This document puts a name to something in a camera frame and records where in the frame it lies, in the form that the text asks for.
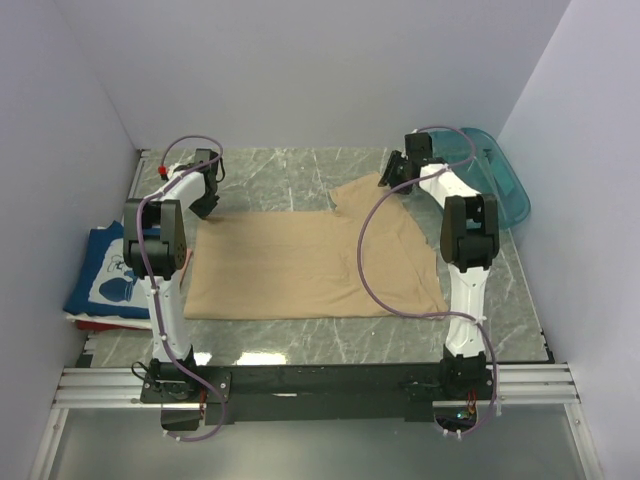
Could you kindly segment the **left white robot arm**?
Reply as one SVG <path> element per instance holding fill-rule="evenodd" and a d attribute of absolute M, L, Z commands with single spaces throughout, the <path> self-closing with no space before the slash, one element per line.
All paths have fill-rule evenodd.
<path fill-rule="evenodd" d="M 124 261 L 142 285 L 153 333 L 145 401 L 151 394 L 171 401 L 224 397 L 198 371 L 180 297 L 180 276 L 187 262 L 184 212 L 205 218 L 217 206 L 218 181 L 226 175 L 219 165 L 222 160 L 220 153 L 198 149 L 190 164 L 172 170 L 160 166 L 163 185 L 154 193 L 125 203 Z"/>

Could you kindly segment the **beige t shirt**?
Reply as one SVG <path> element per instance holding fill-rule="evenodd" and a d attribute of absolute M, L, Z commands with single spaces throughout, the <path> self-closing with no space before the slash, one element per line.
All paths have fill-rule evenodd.
<path fill-rule="evenodd" d="M 331 211 L 212 215 L 197 229 L 189 320 L 379 317 L 447 310 L 437 255 L 370 173 L 330 192 Z"/>

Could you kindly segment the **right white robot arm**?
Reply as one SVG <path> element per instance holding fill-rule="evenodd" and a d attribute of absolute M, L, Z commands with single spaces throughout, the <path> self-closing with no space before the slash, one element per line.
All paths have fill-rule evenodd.
<path fill-rule="evenodd" d="M 451 293 L 437 385 L 453 398 L 471 396 L 493 383 L 487 368 L 484 301 L 489 271 L 500 250 L 498 201 L 435 156 L 428 128 L 405 136 L 404 151 L 391 153 L 379 185 L 394 193 L 418 187 L 442 208 L 440 254 L 448 266 Z"/>

